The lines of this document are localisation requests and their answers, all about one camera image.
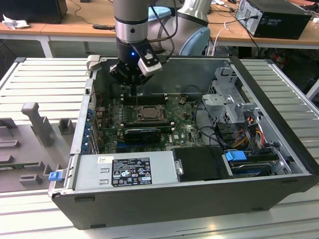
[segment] blue drive latch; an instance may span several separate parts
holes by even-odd
[[[247,160],[247,157],[244,151],[228,151],[225,153],[227,161],[244,161]]]

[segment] motherboard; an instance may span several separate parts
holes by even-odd
[[[204,145],[194,124],[198,101],[182,95],[154,99],[113,99],[105,106],[98,123],[103,139],[100,151],[165,151]]]

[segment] black computer tower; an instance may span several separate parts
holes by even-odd
[[[254,37],[299,39],[311,14],[285,0],[241,0],[236,18]]]
[[[15,20],[59,24],[68,11],[65,0],[1,0],[2,14]]]

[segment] power supply label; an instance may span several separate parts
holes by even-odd
[[[114,159],[112,162],[112,186],[152,184],[150,158]]]

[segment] wooden desk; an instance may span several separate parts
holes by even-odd
[[[96,30],[92,24],[114,25],[113,5],[107,0],[92,0],[90,3],[83,3],[80,0],[66,0],[68,12],[61,24],[47,24],[41,31],[43,35],[62,35],[62,36],[89,36],[89,37],[115,37],[115,32],[107,30]]]
[[[209,22],[225,22],[235,20],[233,17],[226,17],[228,13],[220,13],[225,16],[213,12],[208,16]],[[216,38],[218,32],[224,28],[223,24],[209,24],[211,37]],[[227,24],[230,31],[224,30],[218,36],[219,45],[228,46],[254,46],[247,31],[239,22]],[[260,47],[276,47],[276,48],[304,48],[319,49],[319,24],[309,21],[298,40],[275,39],[275,38],[258,38],[254,37],[254,41]]]
[[[108,0],[92,0],[90,3],[82,3],[80,0],[66,0],[68,12],[61,24],[33,23],[31,28],[11,30],[0,25],[0,38],[2,39],[25,39],[40,41],[46,57],[53,57],[50,41],[82,41],[89,52],[88,42],[115,42],[115,32],[107,30],[96,30],[91,24],[114,25],[114,12],[112,3]],[[208,16],[210,22],[232,21],[235,18],[226,12],[214,12]],[[228,46],[254,46],[245,28],[238,22],[227,25],[230,31],[223,31],[219,37],[218,45]],[[223,24],[209,24],[211,36],[216,35],[223,28]],[[298,49],[319,49],[319,24],[310,21],[299,40],[254,38],[260,47],[272,48],[298,48]]]

